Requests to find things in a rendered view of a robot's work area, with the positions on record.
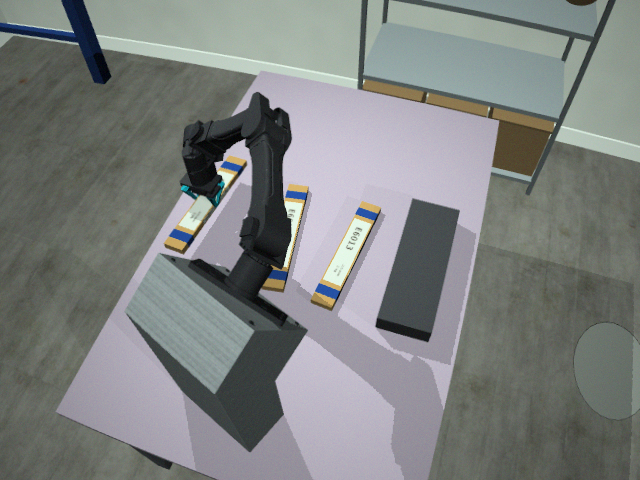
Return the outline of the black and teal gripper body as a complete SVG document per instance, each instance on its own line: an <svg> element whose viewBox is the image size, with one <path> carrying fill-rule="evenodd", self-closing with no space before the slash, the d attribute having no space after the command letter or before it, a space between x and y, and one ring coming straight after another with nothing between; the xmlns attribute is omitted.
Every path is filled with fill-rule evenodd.
<svg viewBox="0 0 640 480"><path fill-rule="evenodd" d="M192 193L213 199L218 193L218 191L221 189L221 186L218 185L218 183L221 183L223 178L222 178L222 175L217 174L214 177L214 179L210 182L208 172L206 169L207 165L205 166L205 168L197 172L192 172L187 170L188 173L186 173L184 177L180 180L180 184L181 186L185 185L190 187Z"/></svg>

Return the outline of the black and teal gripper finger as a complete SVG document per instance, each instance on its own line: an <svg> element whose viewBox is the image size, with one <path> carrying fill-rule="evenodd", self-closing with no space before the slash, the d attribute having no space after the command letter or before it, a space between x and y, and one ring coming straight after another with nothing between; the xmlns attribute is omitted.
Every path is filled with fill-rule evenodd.
<svg viewBox="0 0 640 480"><path fill-rule="evenodd" d="M222 182L221 182L220 184L218 184L218 185L220 185L220 186L221 186L221 189L220 189L220 190L218 191L218 193L216 194L216 196L217 196L217 200L215 200L215 199L216 199L216 196L215 196L213 199L207 198L207 199L208 199L208 200L213 204L213 206L215 206L216 208L217 208L217 207L218 207L218 205L219 205L219 202L220 202L220 196L221 196L221 193L222 193L223 188L224 188L224 186L225 186L225 182L223 182L223 181L222 181ZM217 202L217 203L216 203L216 202Z"/></svg>
<svg viewBox="0 0 640 480"><path fill-rule="evenodd" d="M199 195L195 196L192 192L190 187L187 186L182 186L181 190L186 193L187 195L189 195L190 197L192 197L194 200L196 200L198 198Z"/></svg>

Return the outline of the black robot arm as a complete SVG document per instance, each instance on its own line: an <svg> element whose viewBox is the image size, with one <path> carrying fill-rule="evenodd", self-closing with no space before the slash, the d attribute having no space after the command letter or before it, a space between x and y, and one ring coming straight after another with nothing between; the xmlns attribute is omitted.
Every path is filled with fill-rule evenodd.
<svg viewBox="0 0 640 480"><path fill-rule="evenodd" d="M197 172L208 163L210 182L217 175L215 162L223 161L235 143L245 139L252 161L251 204L239 235L239 245L247 253L243 251L229 276L201 259L190 261L188 267L282 327L288 315L258 295L271 265L283 268L292 238L283 196L283 158L292 141L290 120L280 107L272 110L269 99L259 92L252 95L247 109L224 120L205 124L198 120L184 129L181 154L186 169Z"/></svg>

